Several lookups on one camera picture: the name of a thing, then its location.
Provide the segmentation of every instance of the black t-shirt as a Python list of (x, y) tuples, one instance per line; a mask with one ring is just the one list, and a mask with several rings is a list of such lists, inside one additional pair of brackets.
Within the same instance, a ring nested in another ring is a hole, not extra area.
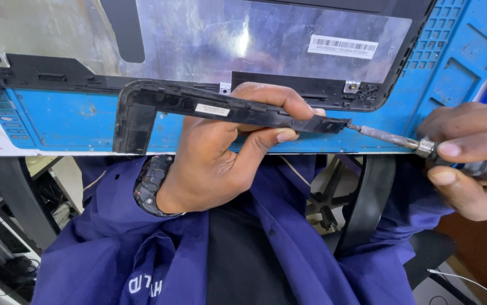
[(209, 212), (206, 305), (298, 304), (246, 192)]

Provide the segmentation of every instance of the hand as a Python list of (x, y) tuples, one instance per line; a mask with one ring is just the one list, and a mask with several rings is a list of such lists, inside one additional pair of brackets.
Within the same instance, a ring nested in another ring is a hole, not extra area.
[[(234, 97), (283, 107), (297, 120), (324, 110), (312, 109), (293, 89), (246, 82)], [(240, 131), (250, 132), (236, 154), (228, 150)], [(262, 128), (226, 121), (186, 117), (174, 163), (157, 192), (157, 207), (166, 214), (205, 211), (247, 191), (264, 155), (280, 142), (294, 141), (290, 128)]]
[[(438, 154), (449, 162), (487, 160), (487, 105), (464, 103), (435, 109), (419, 126), (419, 136), (442, 142)], [(461, 171), (436, 166), (428, 177), (446, 203), (471, 220), (487, 220), (487, 181), (467, 177)]]

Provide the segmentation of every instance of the screwdriver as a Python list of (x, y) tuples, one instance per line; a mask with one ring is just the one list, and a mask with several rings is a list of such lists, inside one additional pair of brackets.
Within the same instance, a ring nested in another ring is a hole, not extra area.
[(389, 132), (379, 129), (371, 128), (368, 126), (358, 126), (352, 123), (347, 123), (346, 126), (347, 128), (358, 131), (358, 133), (361, 135), (369, 136), (371, 138), (382, 140), (384, 142), (395, 144), (401, 147), (415, 149), (415, 154), (417, 156), (431, 160), (436, 165), (456, 168), (468, 176), (479, 177), (487, 180), (487, 161), (473, 163), (453, 163), (445, 161), (438, 155), (438, 142), (432, 142), (427, 139), (417, 141), (410, 138), (390, 134)]

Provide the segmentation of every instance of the shirt sleeve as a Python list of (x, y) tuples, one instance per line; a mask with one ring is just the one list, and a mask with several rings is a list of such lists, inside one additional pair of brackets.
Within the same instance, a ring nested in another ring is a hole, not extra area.
[(134, 200), (143, 164), (137, 158), (106, 168), (84, 213), (42, 254), (31, 304), (119, 304), (142, 242), (173, 219), (151, 215)]
[(437, 226), (439, 219), (453, 212), (420, 169), (396, 158), (396, 176), (377, 229), (366, 245), (355, 247), (343, 256), (376, 251), (395, 246), (402, 263), (415, 253), (408, 239), (422, 230)]

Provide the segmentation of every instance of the barcode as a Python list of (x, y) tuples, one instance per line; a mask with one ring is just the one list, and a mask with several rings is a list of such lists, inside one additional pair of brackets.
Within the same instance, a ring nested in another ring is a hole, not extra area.
[(366, 45), (364, 43), (329, 40), (329, 39), (321, 39), (321, 38), (314, 38), (313, 43), (315, 45), (326, 45), (327, 47), (339, 47), (339, 48), (348, 48), (348, 49), (364, 50), (364, 51), (372, 51), (372, 52), (374, 52), (375, 49), (377, 48), (375, 45)]

